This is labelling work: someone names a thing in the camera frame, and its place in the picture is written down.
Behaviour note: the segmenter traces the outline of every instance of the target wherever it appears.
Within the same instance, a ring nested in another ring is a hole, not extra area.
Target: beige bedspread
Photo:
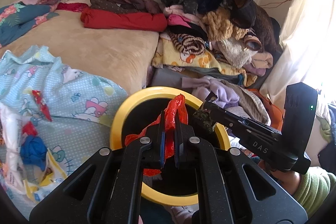
[[[157,32],[87,29],[80,21],[81,13],[56,12],[59,16],[0,48],[0,57],[6,50],[19,56],[31,45],[45,45],[64,64],[106,77],[129,95],[141,89],[158,43]]]

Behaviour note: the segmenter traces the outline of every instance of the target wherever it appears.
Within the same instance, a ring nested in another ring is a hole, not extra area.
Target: yellow bucket rim
[[[143,90],[139,90],[138,92],[128,97],[122,103],[117,113],[115,114],[110,132],[110,148],[112,150],[117,150],[123,147],[121,140],[121,132],[123,125],[128,114],[130,114],[130,112],[137,105],[151,99],[157,99],[157,98],[173,99],[175,98],[175,96],[179,94],[184,95],[186,104],[193,107],[194,109],[198,109],[202,104],[202,101],[200,99],[196,98],[190,93],[166,86],[154,86]],[[220,148],[228,150],[231,146],[224,126],[221,124],[216,124],[215,133],[217,135]],[[197,194],[192,194],[189,196],[166,195],[154,190],[145,183],[142,183],[141,194],[144,198],[162,205],[187,206],[198,203]]]

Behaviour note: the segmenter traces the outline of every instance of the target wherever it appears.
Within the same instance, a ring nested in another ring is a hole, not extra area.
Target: tan fuzzy garment
[[[247,29],[234,26],[230,21],[230,11],[218,7],[216,11],[208,12],[202,22],[206,25],[209,41],[220,41],[233,36],[239,40],[247,33]]]

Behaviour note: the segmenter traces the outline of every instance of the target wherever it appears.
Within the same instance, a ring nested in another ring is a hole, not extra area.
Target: trash bin
[[[128,134],[140,132],[155,121],[168,102],[175,96],[185,96],[188,118],[200,107],[202,101],[182,90],[155,86],[140,90],[128,97],[118,109],[110,133],[112,150],[125,147]],[[230,141],[221,124],[215,127],[216,140],[214,146],[229,149]],[[169,206],[186,206],[198,203],[196,178],[193,170],[177,170],[174,157],[166,160],[161,173],[162,180],[153,180],[152,186],[142,183],[142,196],[150,201]]]

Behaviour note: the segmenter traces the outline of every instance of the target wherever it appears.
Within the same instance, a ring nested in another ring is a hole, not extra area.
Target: triangular cutout
[[[257,200],[261,201],[275,195],[276,190],[250,165],[244,165],[243,169]]]
[[[89,187],[90,181],[95,173],[96,165],[90,164],[79,176],[73,180],[67,187],[64,188],[63,192],[79,201],[83,200],[87,188]]]

